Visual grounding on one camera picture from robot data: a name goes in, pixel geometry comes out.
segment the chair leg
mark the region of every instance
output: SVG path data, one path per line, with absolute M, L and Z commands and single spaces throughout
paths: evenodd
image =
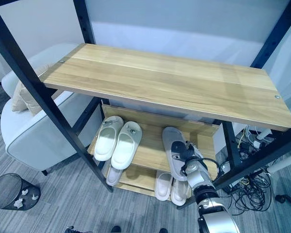
M 291 204 L 291 197 L 288 195 L 276 195 L 275 200 L 284 203 L 286 200 Z
M 43 175 L 47 176 L 48 175 L 48 172 L 46 170 L 43 170 L 42 171 Z

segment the wooden shelf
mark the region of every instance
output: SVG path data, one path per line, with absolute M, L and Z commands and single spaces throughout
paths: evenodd
M 155 178 L 156 170 L 145 167 L 129 166 L 123 171 L 120 183 L 154 191 Z
M 291 112 L 262 69 L 81 44 L 47 87 L 285 131 Z
M 138 188 L 138 187 L 131 186 L 131 185 L 128 185 L 128 184 L 118 183 L 115 187 L 121 188 L 121 189 L 125 189 L 125 190 L 128 190 L 128 191 L 132 191 L 132 192 L 135 192 L 135 193 L 140 193 L 140 194 L 148 195 L 148 196 L 151 196 L 151 197 L 155 197 L 154 191 L 150 191 L 150 190 L 143 189 L 143 188 Z
M 116 187 L 155 197 L 155 179 L 156 170 L 131 165 L 123 171 L 120 183 Z
M 218 129 L 216 125 L 139 112 L 109 105 L 103 105 L 102 108 L 105 117 L 120 116 L 124 121 L 133 120 L 141 126 L 143 135 L 132 160 L 132 165 L 152 170 L 170 171 L 162 143 L 162 131 L 167 126 L 178 127 L 187 140 L 197 145 L 204 157 L 215 159 L 212 135 Z M 94 154 L 96 139 L 97 135 L 88 149 L 91 155 Z M 217 176 L 215 164 L 208 161 L 205 161 L 205 163 L 208 166 L 211 178 L 214 179 Z

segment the black wastebasket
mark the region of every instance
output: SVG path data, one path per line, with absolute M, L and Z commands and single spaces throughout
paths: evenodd
M 23 199 L 22 207 L 17 208 L 14 206 L 15 201 Z M 26 180 L 22 179 L 15 173 L 8 173 L 0 176 L 0 209 L 5 210 L 29 210 L 40 199 L 40 189 L 32 185 Z

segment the white armchair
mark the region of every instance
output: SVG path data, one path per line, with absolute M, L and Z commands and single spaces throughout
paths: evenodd
M 29 59 L 33 68 L 55 63 L 73 50 L 76 44 L 52 46 Z M 13 96 L 18 78 L 14 72 L 3 77 L 4 91 Z M 64 91 L 54 101 L 71 126 L 77 121 L 92 97 Z M 25 165 L 43 171 L 75 154 L 76 151 L 42 110 L 32 116 L 28 111 L 12 112 L 12 99 L 5 104 L 1 115 L 1 132 L 7 154 Z M 102 122 L 99 107 L 79 134 L 88 146 Z

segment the white slipper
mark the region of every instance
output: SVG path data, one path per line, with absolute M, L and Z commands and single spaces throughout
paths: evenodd
M 170 199 L 173 204 L 181 206 L 184 205 L 188 195 L 190 193 L 190 187 L 187 181 L 174 180 L 171 188 Z
M 104 177 L 108 176 L 110 167 L 111 167 L 111 159 L 108 159 L 101 169 L 101 172 L 102 172 Z
M 162 133 L 162 140 L 172 176 L 176 180 L 186 181 L 187 177 L 181 172 L 181 167 L 184 165 L 184 162 L 172 157 L 179 154 L 179 151 L 186 149 L 184 136 L 177 128 L 166 127 Z
M 114 167 L 110 167 L 108 176 L 107 176 L 107 184 L 110 186 L 115 186 L 120 181 L 120 178 L 122 176 L 123 170 L 117 170 Z
M 119 116 L 111 116 L 102 122 L 94 150 L 94 157 L 98 161 L 107 161 L 111 158 L 118 134 L 124 121 Z
M 170 195 L 173 177 L 169 172 L 157 171 L 154 194 L 158 200 L 167 200 Z
M 121 129 L 111 164 L 118 170 L 126 169 L 132 162 L 142 137 L 141 127 L 133 121 L 126 122 Z

